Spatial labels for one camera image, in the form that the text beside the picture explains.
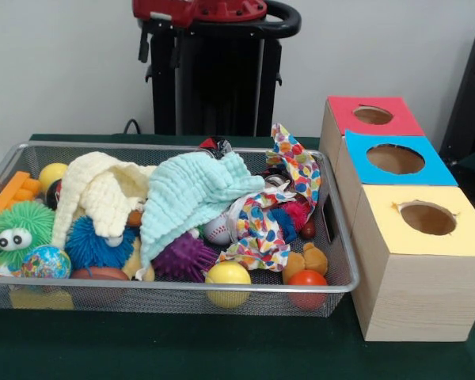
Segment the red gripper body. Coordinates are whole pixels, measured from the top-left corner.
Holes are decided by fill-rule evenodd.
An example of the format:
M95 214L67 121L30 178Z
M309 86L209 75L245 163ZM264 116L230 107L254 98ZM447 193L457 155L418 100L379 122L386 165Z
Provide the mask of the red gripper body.
M141 21L164 20L187 28L194 19L197 1L133 0L132 12Z

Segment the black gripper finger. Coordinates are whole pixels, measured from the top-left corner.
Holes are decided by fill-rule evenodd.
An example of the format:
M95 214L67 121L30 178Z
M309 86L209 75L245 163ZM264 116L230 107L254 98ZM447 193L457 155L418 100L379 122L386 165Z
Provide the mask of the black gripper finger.
M144 24L140 24L139 27L141 29L141 34L139 37L138 60L141 63L146 63L149 57L148 31Z
M173 50L170 58L170 67L175 70L180 65L182 45L182 31L176 30L173 33Z

